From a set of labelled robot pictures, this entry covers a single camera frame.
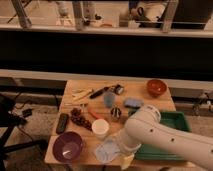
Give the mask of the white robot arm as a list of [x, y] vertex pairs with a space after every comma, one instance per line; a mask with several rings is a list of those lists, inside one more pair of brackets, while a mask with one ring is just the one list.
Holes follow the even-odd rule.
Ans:
[[143, 144], [148, 144], [213, 171], [212, 137], [170, 128], [160, 120], [161, 114], [155, 106], [140, 107], [116, 134], [120, 150], [134, 154]]

